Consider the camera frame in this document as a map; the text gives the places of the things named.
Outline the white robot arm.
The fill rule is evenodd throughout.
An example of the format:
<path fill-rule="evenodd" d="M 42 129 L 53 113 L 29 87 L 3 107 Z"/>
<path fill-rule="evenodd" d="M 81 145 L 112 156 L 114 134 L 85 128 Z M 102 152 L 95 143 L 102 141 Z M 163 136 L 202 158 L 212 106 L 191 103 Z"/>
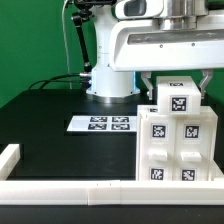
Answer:
<path fill-rule="evenodd" d="M 153 71 L 200 70 L 204 90 L 224 68 L 224 0 L 97 0 L 97 64 L 90 94 L 131 97 L 135 72 L 146 86 Z"/>

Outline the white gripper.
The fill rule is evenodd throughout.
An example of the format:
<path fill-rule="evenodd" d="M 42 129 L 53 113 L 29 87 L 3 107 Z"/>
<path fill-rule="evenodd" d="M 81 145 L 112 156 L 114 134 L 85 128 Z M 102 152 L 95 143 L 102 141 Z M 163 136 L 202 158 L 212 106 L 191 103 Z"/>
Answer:
<path fill-rule="evenodd" d="M 161 31 L 156 20 L 118 22 L 111 32 L 109 65 L 115 71 L 144 71 L 141 79 L 153 99 L 152 73 L 203 69 L 201 98 L 215 68 L 224 68 L 224 14 L 199 17 L 195 30 Z"/>

